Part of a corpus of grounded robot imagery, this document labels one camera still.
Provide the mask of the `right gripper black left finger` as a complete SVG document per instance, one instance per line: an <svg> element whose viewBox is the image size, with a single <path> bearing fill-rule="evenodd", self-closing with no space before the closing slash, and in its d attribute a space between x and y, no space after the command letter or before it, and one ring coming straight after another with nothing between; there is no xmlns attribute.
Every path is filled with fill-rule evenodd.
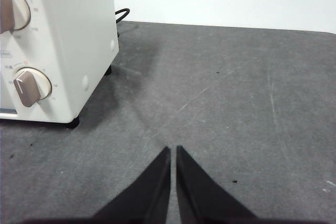
<svg viewBox="0 0 336 224"><path fill-rule="evenodd" d="M171 150L165 147L139 177L93 218L99 221L165 221L171 191Z"/></svg>

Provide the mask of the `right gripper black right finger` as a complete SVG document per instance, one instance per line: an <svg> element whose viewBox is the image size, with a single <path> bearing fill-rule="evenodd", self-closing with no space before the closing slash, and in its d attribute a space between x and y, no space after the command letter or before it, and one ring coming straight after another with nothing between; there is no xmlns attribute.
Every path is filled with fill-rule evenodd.
<svg viewBox="0 0 336 224"><path fill-rule="evenodd" d="M221 188L182 145L176 148L176 190L182 221L258 219Z"/></svg>

